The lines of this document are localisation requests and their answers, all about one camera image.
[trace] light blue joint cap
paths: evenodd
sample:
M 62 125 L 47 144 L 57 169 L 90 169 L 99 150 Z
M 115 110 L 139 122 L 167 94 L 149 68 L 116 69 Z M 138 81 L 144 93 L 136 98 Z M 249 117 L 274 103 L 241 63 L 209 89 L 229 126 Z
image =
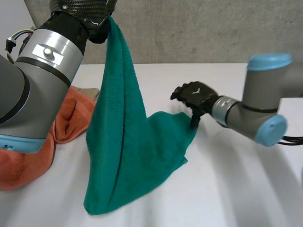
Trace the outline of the light blue joint cap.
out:
M 255 141 L 266 147 L 271 147 L 284 137 L 286 130 L 286 119 L 281 115 L 275 115 L 261 125 L 255 136 Z
M 276 70 L 291 64 L 293 61 L 289 53 L 264 53 L 250 58 L 247 65 L 249 71 Z
M 34 154 L 41 149 L 45 140 L 0 135 L 0 149 Z

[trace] robotic arm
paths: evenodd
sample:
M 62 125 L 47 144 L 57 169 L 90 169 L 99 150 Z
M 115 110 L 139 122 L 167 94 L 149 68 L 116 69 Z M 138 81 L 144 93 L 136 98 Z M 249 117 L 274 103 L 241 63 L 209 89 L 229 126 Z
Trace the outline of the robotic arm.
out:
M 0 56 L 0 148 L 23 153 L 40 150 L 83 59 L 86 41 L 101 44 L 117 0 L 51 0 L 51 17 L 29 38 L 14 64 Z M 11 51 L 14 38 L 7 40 Z M 248 63 L 242 101 L 219 96 L 200 82 L 178 87 L 171 99 L 192 108 L 191 128 L 210 114 L 264 146 L 284 137 L 278 115 L 284 97 L 303 97 L 303 78 L 289 54 L 261 54 Z M 303 144 L 303 138 L 292 142 Z
M 101 44 L 116 0 L 51 0 L 51 17 L 14 64 L 0 56 L 0 148 L 40 150 L 83 59 L 86 41 Z M 8 50 L 15 45 L 7 40 Z
M 282 98 L 303 97 L 303 77 L 299 66 L 292 64 L 287 53 L 252 56 L 248 66 L 242 101 L 219 96 L 200 82 L 178 87 L 171 96 L 192 108 L 191 128 L 197 128 L 200 117 L 210 114 L 223 127 L 264 146 L 277 144 L 287 129 L 286 119 L 278 115 Z M 303 138 L 288 138 L 301 145 Z

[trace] crumpled orange towel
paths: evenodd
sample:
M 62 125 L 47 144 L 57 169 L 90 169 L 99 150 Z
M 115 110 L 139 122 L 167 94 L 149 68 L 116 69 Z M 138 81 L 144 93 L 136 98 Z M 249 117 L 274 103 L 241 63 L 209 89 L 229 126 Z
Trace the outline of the crumpled orange towel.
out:
M 53 162 L 56 143 L 67 143 L 89 126 L 95 102 L 71 87 L 40 151 L 23 154 L 0 149 L 0 190 L 19 188 L 43 175 Z

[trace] green towel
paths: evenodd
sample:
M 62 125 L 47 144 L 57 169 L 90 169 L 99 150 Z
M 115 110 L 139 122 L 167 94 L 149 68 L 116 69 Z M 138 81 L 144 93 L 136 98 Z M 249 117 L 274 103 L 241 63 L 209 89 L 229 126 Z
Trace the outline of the green towel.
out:
M 110 27 L 101 92 L 86 136 L 84 207 L 91 215 L 118 209 L 163 183 L 187 162 L 185 151 L 196 134 L 184 113 L 146 118 L 131 55 L 111 17 Z

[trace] white tabletop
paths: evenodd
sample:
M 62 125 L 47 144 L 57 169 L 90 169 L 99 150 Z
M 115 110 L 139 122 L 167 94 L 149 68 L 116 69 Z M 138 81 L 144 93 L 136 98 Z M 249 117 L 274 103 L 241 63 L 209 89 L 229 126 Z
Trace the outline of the white tabletop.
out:
M 190 113 L 170 101 L 177 86 L 201 81 L 241 99 L 245 64 L 135 65 L 147 115 Z M 73 85 L 100 88 L 103 65 L 82 65 Z M 289 136 L 303 136 L 303 99 L 283 100 Z M 85 134 L 57 145 L 50 170 L 28 186 L 0 192 L 1 227 L 302 227 L 303 146 L 259 146 L 203 116 L 188 163 L 160 187 L 106 215 L 89 216 Z

